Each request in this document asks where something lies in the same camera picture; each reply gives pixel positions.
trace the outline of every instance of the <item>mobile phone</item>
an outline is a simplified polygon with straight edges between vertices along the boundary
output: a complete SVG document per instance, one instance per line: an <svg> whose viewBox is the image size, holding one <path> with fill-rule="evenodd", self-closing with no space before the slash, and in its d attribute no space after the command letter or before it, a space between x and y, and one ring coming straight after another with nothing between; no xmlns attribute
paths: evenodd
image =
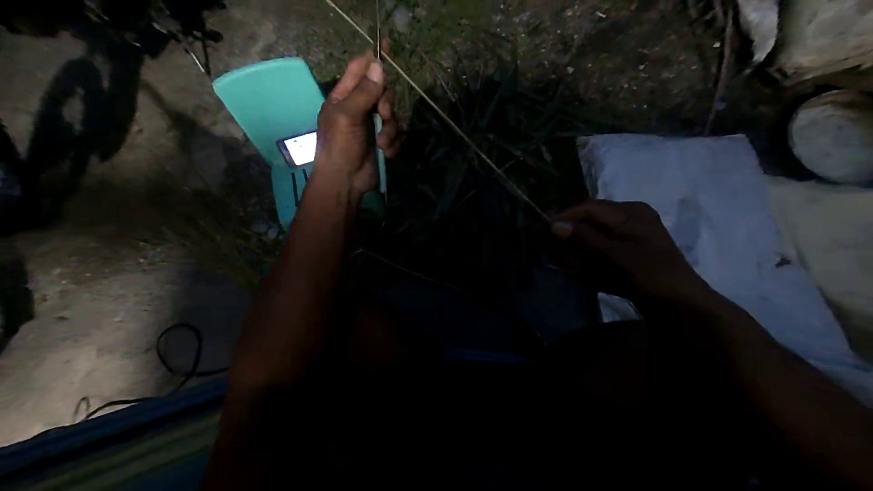
<svg viewBox="0 0 873 491"><path fill-rule="evenodd" d="M316 132L283 138L276 142L289 165L301 166L315 160Z"/></svg>

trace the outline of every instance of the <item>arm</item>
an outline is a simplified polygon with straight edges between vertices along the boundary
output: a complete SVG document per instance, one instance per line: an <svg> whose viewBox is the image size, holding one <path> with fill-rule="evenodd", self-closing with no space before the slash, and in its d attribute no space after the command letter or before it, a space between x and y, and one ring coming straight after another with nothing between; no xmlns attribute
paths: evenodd
<svg viewBox="0 0 873 491"><path fill-rule="evenodd" d="M298 386L333 332L333 308L349 226L364 191L378 178L368 120L378 106L377 141L397 151L391 99L372 55L352 61L321 109L312 177L282 258L246 318L204 488L250 488L263 475L256 451L267 436L275 394Z"/></svg>
<svg viewBox="0 0 873 491"><path fill-rule="evenodd" d="M873 412L712 290L656 211L593 201L558 219L553 232L609 264L610 278L631 285L616 293L633 300L647 322L714 347L747 404L785 443L842 483L873 488Z"/></svg>

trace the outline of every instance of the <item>lit screen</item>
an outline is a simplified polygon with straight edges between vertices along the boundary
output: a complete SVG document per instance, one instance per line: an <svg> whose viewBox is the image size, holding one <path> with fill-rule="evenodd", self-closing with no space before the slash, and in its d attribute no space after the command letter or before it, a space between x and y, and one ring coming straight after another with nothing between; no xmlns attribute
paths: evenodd
<svg viewBox="0 0 873 491"><path fill-rule="evenodd" d="M315 160L316 133L307 133L284 141L288 154L295 165L304 165Z"/></svg>

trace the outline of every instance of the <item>cord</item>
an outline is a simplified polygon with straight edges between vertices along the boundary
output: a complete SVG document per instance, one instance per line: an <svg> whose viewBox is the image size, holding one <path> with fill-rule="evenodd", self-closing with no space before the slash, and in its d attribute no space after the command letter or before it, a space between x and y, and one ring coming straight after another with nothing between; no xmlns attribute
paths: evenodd
<svg viewBox="0 0 873 491"><path fill-rule="evenodd" d="M187 329L188 331L191 331L191 333L194 334L194 337L196 338L196 341L197 341L197 347L194 351L194 360L192 360L192 362L191 362L191 369L186 371L186 372L182 372L182 373L180 373L176 370L173 370L173 368L169 366L169 363L167 362L167 358L164 357L164 354L161 351L161 340L164 338L164 336L166 336L170 332L177 330L177 329ZM182 387L184 387L185 384L187 384L188 381L191 380L192 378L209 377L212 375L217 375L219 373L223 373L223 372L227 371L227 369L229 368L229 367L226 367L226 368L221 368L221 369L216 369L216 370L197 371L197 369L200 368L200 358L203 356L203 333L200 332L200 329L196 328L192 324L188 324L187 322L178 322L178 323L173 324L172 326L164 329L158 335L158 338L155 341L155 353L157 353L158 360L161 361L161 365L163 365L164 369L166 369L169 373L171 373L173 375L183 376L182 381L172 391L168 392L164 397L171 396L171 395L177 393L178 391L180 391L182 389ZM140 403L143 401L148 401L151 399L157 399L159 397L160 396L152 396L152 397L147 397L147 398L117 399L114 401L109 401L109 402L105 403L104 405L101 405L97 409L94 409L93 411L89 411L85 415L85 417L82 418L82 421L87 421L88 419L93 417L95 414L97 414L97 413L99 413L99 412L101 412L109 407L113 407L116 405L131 405L131 404L136 404L136 403ZM83 402L85 402L86 405L90 406L90 400L88 399L88 397L83 397L83 398L79 399L78 403L76 403L76 412L79 411L79 407L81 406L81 404Z"/></svg>

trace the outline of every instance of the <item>pebble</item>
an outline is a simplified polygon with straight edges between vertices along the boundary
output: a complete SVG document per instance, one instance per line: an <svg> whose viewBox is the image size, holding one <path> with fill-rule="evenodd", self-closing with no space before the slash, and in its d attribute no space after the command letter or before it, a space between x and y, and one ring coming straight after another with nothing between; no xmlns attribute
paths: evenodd
<svg viewBox="0 0 873 491"><path fill-rule="evenodd" d="M269 228L270 228L270 226L264 222L255 222L255 223L251 224L251 231L255 232L255 233L264 233Z"/></svg>
<svg viewBox="0 0 873 491"><path fill-rule="evenodd" d="M391 14L391 20L394 21L394 27L400 31L405 33L409 32L410 26L409 24L412 22L412 12L409 11L406 7L400 5L394 10L394 13Z"/></svg>

